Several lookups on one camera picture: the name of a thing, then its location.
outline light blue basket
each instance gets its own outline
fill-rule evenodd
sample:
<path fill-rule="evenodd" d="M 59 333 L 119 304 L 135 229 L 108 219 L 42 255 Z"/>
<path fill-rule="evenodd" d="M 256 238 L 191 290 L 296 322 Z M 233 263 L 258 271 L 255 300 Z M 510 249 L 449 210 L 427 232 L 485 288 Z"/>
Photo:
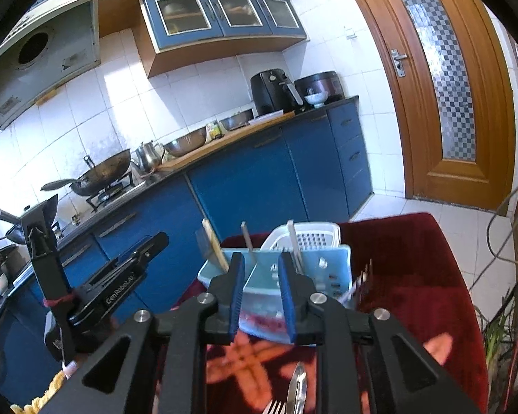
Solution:
<path fill-rule="evenodd" d="M 243 289 L 239 326 L 245 333 L 269 341 L 290 344 L 278 285 L 279 250 L 255 249 L 257 265 L 253 267 L 247 249 L 223 249 L 228 262 L 234 252 L 244 258 L 246 284 Z M 345 293 L 352 284 L 351 248 L 339 246 L 319 250 L 303 250 L 305 274 L 312 278 L 319 293 L 334 298 Z M 209 287 L 221 270 L 206 261 L 198 280 Z"/>

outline yellow cloth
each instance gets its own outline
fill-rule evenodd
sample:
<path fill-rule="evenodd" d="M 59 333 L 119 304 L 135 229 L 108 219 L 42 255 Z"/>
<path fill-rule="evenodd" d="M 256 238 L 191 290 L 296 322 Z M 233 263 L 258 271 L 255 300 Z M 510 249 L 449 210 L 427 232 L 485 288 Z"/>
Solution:
<path fill-rule="evenodd" d="M 21 409 L 17 405 L 11 405 L 11 410 L 15 414 L 38 414 L 42 407 L 48 402 L 49 399 L 58 391 L 58 389 L 64 384 L 65 374 L 64 371 L 59 371 L 56 376 L 52 379 L 48 390 L 42 397 L 35 398 L 30 405 L 25 405 L 25 409 Z"/>

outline metal screw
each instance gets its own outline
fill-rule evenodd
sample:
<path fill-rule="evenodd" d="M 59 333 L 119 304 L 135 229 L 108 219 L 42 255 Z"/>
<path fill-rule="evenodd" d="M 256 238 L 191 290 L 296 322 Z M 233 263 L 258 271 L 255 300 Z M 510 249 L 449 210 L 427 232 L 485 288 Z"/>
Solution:
<path fill-rule="evenodd" d="M 379 321 L 387 321 L 390 318 L 390 312 L 385 308 L 376 308 L 374 310 L 374 317 Z"/>
<path fill-rule="evenodd" d="M 133 316 L 136 322 L 146 322 L 150 317 L 152 317 L 152 315 L 147 309 L 139 309 Z"/>
<path fill-rule="evenodd" d="M 328 300 L 328 297 L 326 297 L 323 293 L 312 293 L 310 300 L 316 305 L 321 305 L 326 302 L 326 300 Z"/>
<path fill-rule="evenodd" d="M 200 304 L 210 304 L 215 300 L 215 296 L 211 293 L 201 293 L 198 296 L 198 302 Z"/>

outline door lock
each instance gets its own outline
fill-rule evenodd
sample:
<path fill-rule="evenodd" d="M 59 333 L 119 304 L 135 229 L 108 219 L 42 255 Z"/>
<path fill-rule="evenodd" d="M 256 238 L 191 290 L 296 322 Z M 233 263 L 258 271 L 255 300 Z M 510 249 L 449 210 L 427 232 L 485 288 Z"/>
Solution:
<path fill-rule="evenodd" d="M 403 78 L 405 76 L 405 70 L 403 69 L 403 64 L 401 61 L 403 59 L 407 59 L 408 55 L 400 55 L 399 51 L 396 49 L 391 50 L 393 65 L 395 66 L 395 71 L 397 72 L 397 76 Z"/>

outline checkered glass panel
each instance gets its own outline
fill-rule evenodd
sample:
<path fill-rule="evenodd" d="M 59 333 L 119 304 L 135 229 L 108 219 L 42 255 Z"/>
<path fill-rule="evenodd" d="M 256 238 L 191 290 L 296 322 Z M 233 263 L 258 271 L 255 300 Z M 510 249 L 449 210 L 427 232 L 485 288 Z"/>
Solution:
<path fill-rule="evenodd" d="M 441 122 L 443 158 L 476 161 L 476 130 L 466 66 L 440 0 L 403 0 L 432 75 Z"/>

